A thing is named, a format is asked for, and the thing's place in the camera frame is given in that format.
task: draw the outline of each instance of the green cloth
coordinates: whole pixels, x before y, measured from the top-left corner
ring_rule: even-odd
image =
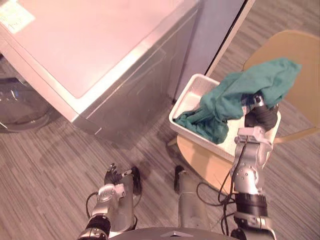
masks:
[[[229,131],[227,121],[243,116],[243,94],[260,91],[271,108],[286,96],[300,70],[301,65],[277,58],[244,72],[231,73],[202,96],[199,109],[182,113],[175,122],[215,144],[223,143]]]

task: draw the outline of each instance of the white laundry basket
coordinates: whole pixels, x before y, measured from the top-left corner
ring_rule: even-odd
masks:
[[[244,116],[239,120],[228,120],[227,125],[229,127],[229,131],[225,141],[220,144],[215,144],[198,135],[197,133],[192,132],[189,129],[186,129],[185,127],[174,122],[174,119],[179,117],[183,112],[197,109],[199,107],[201,97],[204,94],[210,92],[218,85],[218,81],[215,81],[207,76],[204,76],[202,74],[193,75],[170,112],[170,127],[180,135],[192,140],[193,142],[201,145],[211,152],[220,155],[226,160],[233,162],[236,150],[236,143],[234,139],[238,134],[238,129],[245,126]],[[271,142],[273,142],[275,139],[280,119],[281,115],[278,112],[278,121],[276,123],[276,126],[266,133],[266,137]]]

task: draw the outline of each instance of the chair backrest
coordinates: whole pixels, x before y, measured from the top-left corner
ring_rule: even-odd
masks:
[[[246,61],[243,70],[280,57],[302,65],[301,72],[285,99],[319,128],[320,38],[296,30],[279,32]]]

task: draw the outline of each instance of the washing machine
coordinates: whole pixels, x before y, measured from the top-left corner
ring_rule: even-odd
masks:
[[[3,0],[0,52],[74,126],[132,144],[172,104],[198,6],[198,0]],[[45,108],[37,107],[36,117]]]

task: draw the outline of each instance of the washing machine door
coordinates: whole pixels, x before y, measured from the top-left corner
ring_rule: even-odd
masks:
[[[37,129],[50,121],[53,111],[28,83],[17,78],[0,78],[0,132]]]

